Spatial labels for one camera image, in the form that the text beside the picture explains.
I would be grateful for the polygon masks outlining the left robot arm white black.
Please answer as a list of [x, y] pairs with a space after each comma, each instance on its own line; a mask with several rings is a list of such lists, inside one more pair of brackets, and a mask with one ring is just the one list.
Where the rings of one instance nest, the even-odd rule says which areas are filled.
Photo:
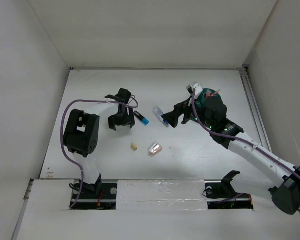
[[132, 128], [135, 125], [134, 109], [128, 107], [132, 93], [120, 88], [116, 95], [107, 95], [85, 110], [73, 109], [63, 132], [63, 145], [72, 153], [81, 166], [84, 192], [90, 198], [101, 194], [101, 174], [97, 169], [94, 154], [98, 141], [105, 130], [116, 131], [117, 127]]

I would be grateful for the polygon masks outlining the blue cap black highlighter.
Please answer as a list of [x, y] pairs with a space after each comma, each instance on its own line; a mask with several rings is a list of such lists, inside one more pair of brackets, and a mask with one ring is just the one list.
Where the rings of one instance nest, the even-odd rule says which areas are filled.
[[140, 120], [145, 126], [149, 124], [149, 121], [138, 111], [134, 112], [134, 115], [137, 117], [138, 120]]

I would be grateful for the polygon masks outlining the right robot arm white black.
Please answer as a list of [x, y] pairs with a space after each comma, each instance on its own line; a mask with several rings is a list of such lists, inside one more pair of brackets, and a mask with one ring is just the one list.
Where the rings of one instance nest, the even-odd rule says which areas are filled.
[[288, 215], [300, 211], [300, 166], [289, 164], [257, 145], [227, 118], [227, 110], [220, 97], [210, 96], [204, 101], [190, 97], [162, 117], [173, 128], [178, 126], [180, 116], [183, 116], [183, 125], [190, 120], [197, 121], [216, 143], [244, 158], [270, 179], [270, 186], [264, 190], [265, 197], [278, 209]]

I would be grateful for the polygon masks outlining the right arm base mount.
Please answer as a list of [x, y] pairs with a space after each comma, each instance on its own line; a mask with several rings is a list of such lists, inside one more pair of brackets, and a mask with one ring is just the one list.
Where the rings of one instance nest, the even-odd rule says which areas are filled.
[[205, 180], [202, 196], [207, 199], [208, 210], [253, 210], [250, 194], [238, 193], [231, 185], [234, 177], [240, 172], [233, 170], [219, 180]]

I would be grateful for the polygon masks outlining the orange pastel pen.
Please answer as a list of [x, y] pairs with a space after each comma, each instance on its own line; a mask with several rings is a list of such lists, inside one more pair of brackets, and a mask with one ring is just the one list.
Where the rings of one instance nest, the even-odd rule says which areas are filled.
[[206, 92], [206, 98], [209, 98], [211, 96], [211, 91], [208, 89]]

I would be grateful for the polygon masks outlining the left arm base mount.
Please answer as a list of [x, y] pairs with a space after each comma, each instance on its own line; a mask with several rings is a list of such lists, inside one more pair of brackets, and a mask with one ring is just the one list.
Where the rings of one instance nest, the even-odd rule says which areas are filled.
[[96, 192], [88, 192], [83, 186], [81, 194], [72, 210], [115, 210], [117, 204], [118, 182], [114, 180], [103, 180], [97, 186]]

